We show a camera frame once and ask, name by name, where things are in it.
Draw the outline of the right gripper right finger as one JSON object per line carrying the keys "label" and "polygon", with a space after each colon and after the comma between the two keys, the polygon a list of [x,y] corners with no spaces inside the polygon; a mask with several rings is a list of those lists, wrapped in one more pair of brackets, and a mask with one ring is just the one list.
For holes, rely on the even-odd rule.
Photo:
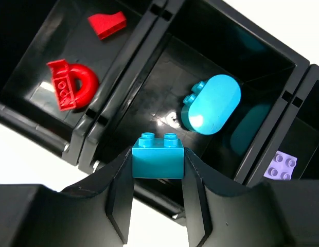
{"label": "right gripper right finger", "polygon": [[319,180],[241,185],[185,149],[190,246],[319,246]]}

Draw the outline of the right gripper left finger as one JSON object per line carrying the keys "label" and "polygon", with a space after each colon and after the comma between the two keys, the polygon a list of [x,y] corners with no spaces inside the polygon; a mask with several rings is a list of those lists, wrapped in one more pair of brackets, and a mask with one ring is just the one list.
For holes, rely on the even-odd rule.
{"label": "right gripper left finger", "polygon": [[130,148],[61,192],[0,184],[0,246],[123,246],[133,191]]}

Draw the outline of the lilac square brick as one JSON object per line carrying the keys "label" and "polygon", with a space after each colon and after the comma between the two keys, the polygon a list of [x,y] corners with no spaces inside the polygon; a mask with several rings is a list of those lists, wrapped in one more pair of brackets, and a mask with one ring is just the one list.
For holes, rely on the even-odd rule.
{"label": "lilac square brick", "polygon": [[296,157],[277,151],[263,176],[271,180],[289,181],[296,165]]}

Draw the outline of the teal two-stud brick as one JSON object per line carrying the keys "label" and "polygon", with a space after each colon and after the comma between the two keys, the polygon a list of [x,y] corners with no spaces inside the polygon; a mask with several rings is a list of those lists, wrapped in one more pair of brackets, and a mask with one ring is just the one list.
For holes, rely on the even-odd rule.
{"label": "teal two-stud brick", "polygon": [[182,179],[184,147],[178,135],[156,138],[144,132],[132,147],[132,176],[137,179]]}

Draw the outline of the teal oval flower brick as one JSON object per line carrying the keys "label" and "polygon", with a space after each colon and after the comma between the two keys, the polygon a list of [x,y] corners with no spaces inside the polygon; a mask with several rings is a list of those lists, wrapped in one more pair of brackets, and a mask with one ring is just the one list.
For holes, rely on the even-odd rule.
{"label": "teal oval flower brick", "polygon": [[238,82],[220,74],[196,83],[187,95],[181,110],[185,128],[203,135],[219,132],[241,99]]}

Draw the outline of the red arch brick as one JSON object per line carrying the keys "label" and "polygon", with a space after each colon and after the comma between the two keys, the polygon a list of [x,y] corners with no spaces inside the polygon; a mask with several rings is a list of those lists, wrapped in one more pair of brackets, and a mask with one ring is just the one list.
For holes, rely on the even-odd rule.
{"label": "red arch brick", "polygon": [[80,109],[90,103],[99,87],[99,80],[89,67],[68,63],[64,59],[50,61],[47,66],[60,111]]}

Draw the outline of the small red slope brick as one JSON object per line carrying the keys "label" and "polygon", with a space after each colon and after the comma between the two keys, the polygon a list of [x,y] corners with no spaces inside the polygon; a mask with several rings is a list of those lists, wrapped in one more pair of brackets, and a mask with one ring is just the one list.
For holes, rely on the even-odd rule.
{"label": "small red slope brick", "polygon": [[87,20],[99,40],[111,36],[127,25],[127,19],[121,11],[116,14],[94,14]]}

